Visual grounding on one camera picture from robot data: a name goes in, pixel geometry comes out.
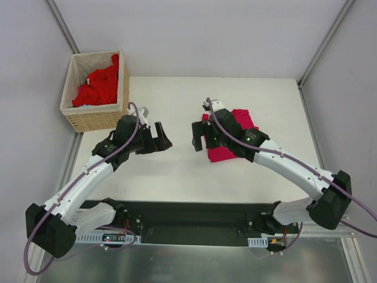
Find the magenta t shirt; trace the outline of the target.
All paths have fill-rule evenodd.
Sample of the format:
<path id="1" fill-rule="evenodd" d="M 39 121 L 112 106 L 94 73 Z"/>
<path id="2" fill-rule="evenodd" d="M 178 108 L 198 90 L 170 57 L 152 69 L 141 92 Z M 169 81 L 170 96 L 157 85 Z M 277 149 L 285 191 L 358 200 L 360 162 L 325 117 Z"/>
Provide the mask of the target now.
<path id="1" fill-rule="evenodd" d="M 257 126 L 254 125 L 253 120 L 250 116 L 248 110 L 245 109 L 233 109 L 231 111 L 232 115 L 236 119 L 236 121 L 241 125 L 243 130 L 249 128 L 258 129 Z M 207 149 L 207 157 L 212 163 L 222 162 L 225 160 L 236 159 L 235 156 L 229 149 L 225 147 L 217 147 L 215 149 Z"/>

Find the wicker laundry basket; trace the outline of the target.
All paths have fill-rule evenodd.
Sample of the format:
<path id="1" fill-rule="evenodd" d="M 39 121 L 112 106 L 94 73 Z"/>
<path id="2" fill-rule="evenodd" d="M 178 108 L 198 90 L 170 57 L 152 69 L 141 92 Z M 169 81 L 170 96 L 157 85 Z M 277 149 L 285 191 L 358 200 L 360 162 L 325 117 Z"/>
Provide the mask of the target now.
<path id="1" fill-rule="evenodd" d="M 119 55 L 117 103 L 102 106 L 73 107 L 78 87 L 86 82 L 89 74 L 112 65 L 111 56 Z M 130 76 L 121 50 L 73 54 L 70 58 L 60 110 L 78 133 L 115 127 L 118 119 L 127 114 Z"/>

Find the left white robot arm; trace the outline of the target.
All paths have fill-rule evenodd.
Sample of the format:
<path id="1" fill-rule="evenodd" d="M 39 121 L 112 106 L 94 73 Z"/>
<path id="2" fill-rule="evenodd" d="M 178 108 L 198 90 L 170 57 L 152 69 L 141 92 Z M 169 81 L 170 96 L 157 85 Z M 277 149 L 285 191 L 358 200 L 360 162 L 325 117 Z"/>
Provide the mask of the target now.
<path id="1" fill-rule="evenodd" d="M 33 203 L 26 210 L 27 237 L 54 258 L 65 256 L 80 236 L 101 226 L 124 229 L 128 222 L 125 207 L 105 198 L 93 208 L 79 212 L 92 192 L 130 154 L 162 152 L 172 147 L 161 122 L 155 123 L 157 137 L 145 121 L 124 115 L 115 130 L 99 142 L 86 164 L 66 186 L 43 205 Z"/>

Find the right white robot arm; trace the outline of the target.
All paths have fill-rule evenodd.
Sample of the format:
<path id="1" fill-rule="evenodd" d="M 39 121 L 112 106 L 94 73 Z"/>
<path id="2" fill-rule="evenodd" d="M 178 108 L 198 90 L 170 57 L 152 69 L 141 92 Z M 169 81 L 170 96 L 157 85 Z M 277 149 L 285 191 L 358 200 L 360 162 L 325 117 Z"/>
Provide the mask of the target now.
<path id="1" fill-rule="evenodd" d="M 266 133 L 251 127 L 245 129 L 225 108 L 215 111 L 208 120 L 191 125 L 192 144 L 197 152 L 206 147 L 224 147 L 236 157 L 264 166 L 302 189 L 307 197 L 290 202 L 274 202 L 273 209 L 258 216 L 253 226 L 261 233 L 274 235 L 295 222 L 312 220 L 317 225 L 334 230 L 346 212 L 352 194 L 350 176 L 317 169 L 288 153 Z"/>

